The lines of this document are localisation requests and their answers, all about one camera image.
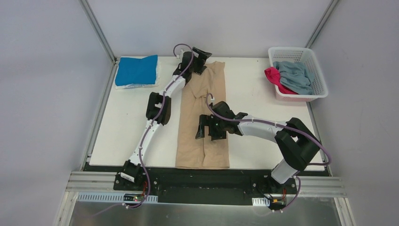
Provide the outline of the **beige t shirt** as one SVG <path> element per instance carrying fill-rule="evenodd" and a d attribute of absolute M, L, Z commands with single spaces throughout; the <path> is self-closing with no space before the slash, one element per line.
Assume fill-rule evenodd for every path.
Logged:
<path fill-rule="evenodd" d="M 182 90 L 178 129 L 176 167 L 180 169 L 220 170 L 230 167 L 227 139 L 212 141 L 210 136 L 196 139 L 200 115 L 210 115 L 206 95 L 211 93 L 216 101 L 226 100 L 225 63 L 206 64 L 201 75 L 192 74 Z"/>

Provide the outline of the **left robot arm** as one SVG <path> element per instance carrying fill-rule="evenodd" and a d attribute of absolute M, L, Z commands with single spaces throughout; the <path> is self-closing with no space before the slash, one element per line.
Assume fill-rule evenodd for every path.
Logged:
<path fill-rule="evenodd" d="M 197 47 L 192 47 L 188 51 L 181 51 L 175 57 L 181 62 L 174 70 L 171 80 L 160 92 L 152 92 L 149 95 L 147 109 L 145 112 L 146 124 L 144 132 L 138 142 L 136 149 L 130 158 L 125 161 L 122 170 L 117 173 L 120 180 L 125 180 L 126 185 L 131 190 L 139 190 L 143 186 L 143 175 L 150 181 L 145 167 L 145 154 L 150 149 L 152 139 L 157 130 L 168 124 L 171 117 L 172 95 L 182 90 L 191 80 L 192 74 L 202 75 L 207 68 L 206 61 L 212 53 L 203 51 Z"/>

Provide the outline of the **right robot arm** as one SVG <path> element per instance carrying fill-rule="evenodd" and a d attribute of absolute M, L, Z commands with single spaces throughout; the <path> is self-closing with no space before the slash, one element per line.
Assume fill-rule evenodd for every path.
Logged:
<path fill-rule="evenodd" d="M 274 123 L 243 112 L 235 114 L 225 101 L 221 101 L 211 105 L 210 115 L 199 116 L 195 138 L 208 135 L 215 141 L 226 139 L 227 134 L 258 137 L 277 144 L 283 159 L 265 178 L 273 193 L 279 193 L 292 176 L 305 170 L 320 150 L 319 141 L 298 118 Z"/>

